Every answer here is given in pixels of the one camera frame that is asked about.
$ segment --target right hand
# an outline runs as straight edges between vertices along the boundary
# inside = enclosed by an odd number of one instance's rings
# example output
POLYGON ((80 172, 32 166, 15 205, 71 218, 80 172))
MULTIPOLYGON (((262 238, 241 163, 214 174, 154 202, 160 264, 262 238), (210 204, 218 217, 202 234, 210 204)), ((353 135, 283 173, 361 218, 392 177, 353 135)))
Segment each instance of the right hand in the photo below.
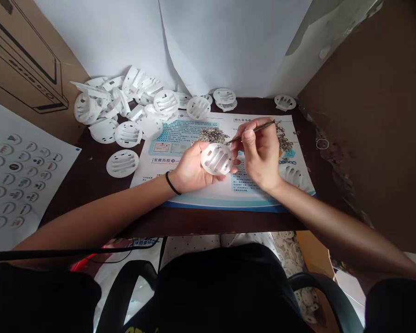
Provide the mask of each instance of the right hand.
POLYGON ((247 175, 265 192, 283 182, 279 175, 279 140, 275 124, 256 133, 253 130, 271 121, 273 118, 265 117, 243 123, 234 136, 242 136, 242 142, 237 140, 231 144, 234 158, 237 158, 239 150, 244 152, 247 175))

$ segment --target black chair armrest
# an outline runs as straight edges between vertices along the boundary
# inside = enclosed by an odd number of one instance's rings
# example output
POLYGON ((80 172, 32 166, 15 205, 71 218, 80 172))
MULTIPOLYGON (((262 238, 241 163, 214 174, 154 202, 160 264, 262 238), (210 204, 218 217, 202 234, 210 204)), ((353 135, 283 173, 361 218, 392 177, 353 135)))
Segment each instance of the black chair armrest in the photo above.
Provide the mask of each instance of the black chair armrest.
POLYGON ((143 277, 154 290, 157 273, 145 260, 129 261, 122 267, 111 286, 100 316, 96 333, 121 332, 137 278, 143 277))
POLYGON ((360 333, 364 328, 342 289, 328 276, 317 273, 297 273, 288 278, 293 291, 314 287, 324 293, 342 333, 360 333))

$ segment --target dark wooden desk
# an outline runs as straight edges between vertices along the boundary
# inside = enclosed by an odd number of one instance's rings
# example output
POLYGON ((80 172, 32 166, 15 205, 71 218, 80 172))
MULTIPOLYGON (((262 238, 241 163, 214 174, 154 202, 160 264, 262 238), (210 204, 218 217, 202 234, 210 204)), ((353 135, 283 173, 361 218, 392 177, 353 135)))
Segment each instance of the dark wooden desk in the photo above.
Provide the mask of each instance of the dark wooden desk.
MULTIPOLYGON (((213 103, 213 112, 221 110, 213 103)), ((299 142, 310 168, 310 177, 318 198, 349 212, 332 180, 331 165, 324 161, 316 148, 316 132, 312 123, 294 109, 284 113, 275 108, 272 99, 238 99, 234 113, 257 115, 293 115, 299 142)), ((77 146, 82 152, 49 205, 41 225, 98 198, 129 188, 132 176, 113 178, 106 172, 106 162, 122 149, 117 143, 100 144, 86 129, 77 146)), ((133 148, 140 155, 141 144, 133 148)), ((246 212, 232 210, 198 210, 157 207, 121 233, 124 237, 169 236, 184 234, 224 234, 263 231, 305 230, 304 225, 291 214, 246 212)))

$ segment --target left hand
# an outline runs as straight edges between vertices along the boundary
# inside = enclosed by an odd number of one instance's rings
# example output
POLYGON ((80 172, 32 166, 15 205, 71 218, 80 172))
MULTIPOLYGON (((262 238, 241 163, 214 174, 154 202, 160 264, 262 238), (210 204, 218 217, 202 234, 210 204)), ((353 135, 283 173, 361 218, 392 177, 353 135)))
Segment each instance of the left hand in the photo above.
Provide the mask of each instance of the left hand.
MULTIPOLYGON (((168 174, 171 184, 180 193, 197 191, 207 185, 226 180, 226 175, 213 176, 202 167, 200 155, 208 145, 209 142, 196 141, 182 155, 176 169, 168 174)), ((234 164, 238 165, 240 161, 235 159, 234 164)), ((230 173, 236 173, 237 171, 237 167, 233 166, 230 173)))

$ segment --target black cable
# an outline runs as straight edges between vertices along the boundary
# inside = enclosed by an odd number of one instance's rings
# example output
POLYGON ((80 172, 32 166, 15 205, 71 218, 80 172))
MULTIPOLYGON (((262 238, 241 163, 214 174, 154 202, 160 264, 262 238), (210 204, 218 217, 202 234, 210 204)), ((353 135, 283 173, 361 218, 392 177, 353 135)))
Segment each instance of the black cable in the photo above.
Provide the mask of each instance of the black cable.
MULTIPOLYGON (((131 244, 134 245, 134 238, 131 238, 131 244)), ((124 261, 131 254, 132 251, 133 250, 130 250, 128 252, 128 254, 123 259, 121 259, 119 261, 106 262, 106 261, 95 261, 95 260, 92 260, 91 258, 86 258, 86 259, 88 259, 88 261, 91 261, 92 263, 95 263, 95 264, 117 264, 117 263, 119 263, 121 261, 124 261)))
POLYGON ((89 256, 91 254, 99 253, 119 253, 132 250, 141 250, 153 247, 154 244, 143 247, 122 247, 122 248, 91 248, 91 249, 76 249, 76 250, 28 250, 28 251, 0 251, 0 261, 10 260, 24 260, 24 259, 40 259, 40 258, 57 258, 57 257, 71 257, 71 256, 89 256))
MULTIPOLYGON (((159 241, 159 238, 157 237, 156 240, 151 245, 149 245, 147 247, 142 247, 142 248, 143 249, 152 248, 154 245, 157 244, 158 241, 159 241)), ((131 238, 131 244, 134 244, 134 237, 131 238)), ((120 259, 118 261, 110 261, 110 262, 107 262, 107 261, 95 261, 95 260, 92 260, 91 258, 87 258, 87 259, 89 261, 91 261, 92 263, 95 263, 95 264, 118 264, 119 262, 124 261, 131 254, 132 251, 133 250, 130 250, 129 253, 123 259, 120 259)))

